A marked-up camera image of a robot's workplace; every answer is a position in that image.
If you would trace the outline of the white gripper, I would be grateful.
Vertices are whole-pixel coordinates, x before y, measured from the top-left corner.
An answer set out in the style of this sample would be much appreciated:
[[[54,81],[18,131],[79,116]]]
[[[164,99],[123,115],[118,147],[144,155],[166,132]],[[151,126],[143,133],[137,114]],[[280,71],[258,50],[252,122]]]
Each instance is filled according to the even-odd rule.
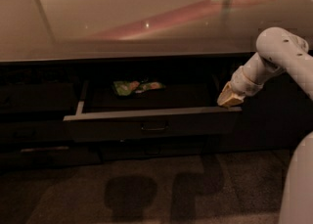
[[[245,97],[252,97],[263,88],[248,79],[244,73],[244,67],[240,66],[232,75],[218,96],[217,105],[223,108],[231,108],[240,105]]]

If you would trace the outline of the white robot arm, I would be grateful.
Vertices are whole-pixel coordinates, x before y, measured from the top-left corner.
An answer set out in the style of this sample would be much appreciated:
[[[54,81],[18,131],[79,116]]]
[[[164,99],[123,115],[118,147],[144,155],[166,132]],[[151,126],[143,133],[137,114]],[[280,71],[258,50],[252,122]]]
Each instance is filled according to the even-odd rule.
[[[283,28],[263,30],[256,39],[255,54],[232,74],[217,104],[224,108],[239,105],[284,72],[313,100],[313,57],[308,51],[305,39]],[[313,224],[313,132],[292,155],[278,224]]]

